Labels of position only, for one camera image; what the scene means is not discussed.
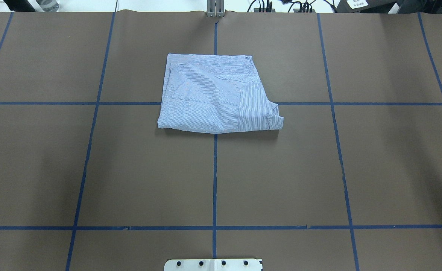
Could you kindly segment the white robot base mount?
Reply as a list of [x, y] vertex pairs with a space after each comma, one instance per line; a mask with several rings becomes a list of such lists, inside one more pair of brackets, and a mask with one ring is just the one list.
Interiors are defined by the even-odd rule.
[[164, 271], [262, 271], [262, 259], [171, 259]]

